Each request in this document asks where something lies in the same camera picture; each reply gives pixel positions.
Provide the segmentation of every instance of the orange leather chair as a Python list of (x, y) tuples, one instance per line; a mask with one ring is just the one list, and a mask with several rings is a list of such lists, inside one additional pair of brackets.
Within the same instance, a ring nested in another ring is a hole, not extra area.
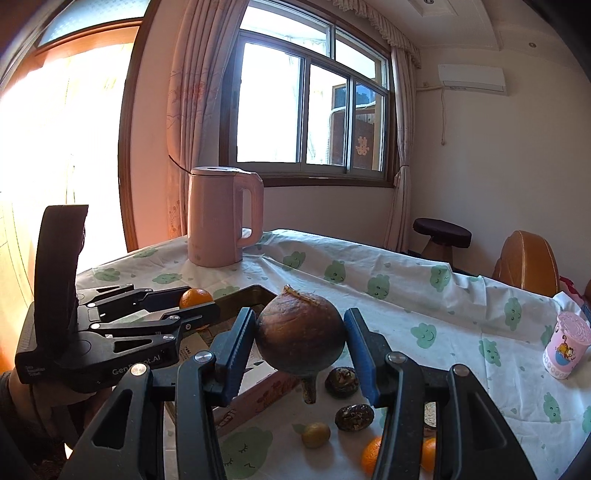
[(546, 297), (560, 291), (558, 268), (550, 245), (539, 235), (523, 230), (513, 232), (505, 240), (492, 278)]

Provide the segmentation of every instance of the white wall-mounted air conditioner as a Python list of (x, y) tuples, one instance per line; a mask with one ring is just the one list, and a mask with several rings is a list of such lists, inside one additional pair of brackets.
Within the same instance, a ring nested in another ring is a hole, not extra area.
[(505, 74), (497, 67), (478, 65), (439, 65), (439, 79), (450, 90), (470, 90), (472, 92), (507, 95)]

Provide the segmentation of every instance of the ceiling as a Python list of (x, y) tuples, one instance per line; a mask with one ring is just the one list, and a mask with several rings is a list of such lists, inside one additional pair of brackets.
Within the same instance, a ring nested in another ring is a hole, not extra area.
[(368, 2), (419, 48), (508, 49), (578, 67), (554, 29), (522, 0)]

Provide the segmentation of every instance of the kettle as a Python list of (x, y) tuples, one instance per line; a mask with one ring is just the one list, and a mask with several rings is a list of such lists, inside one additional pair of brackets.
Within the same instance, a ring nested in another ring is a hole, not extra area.
[[(243, 191), (251, 192), (251, 232), (242, 236)], [(242, 248), (262, 237), (263, 184), (256, 173), (231, 167), (197, 167), (189, 179), (189, 260), (225, 267), (242, 260)]]

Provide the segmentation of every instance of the stool seat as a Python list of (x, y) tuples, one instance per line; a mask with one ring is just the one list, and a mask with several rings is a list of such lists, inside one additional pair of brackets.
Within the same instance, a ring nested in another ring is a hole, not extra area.
[(470, 230), (435, 218), (417, 218), (413, 230), (422, 235), (429, 235), (439, 245), (468, 248), (472, 241)]

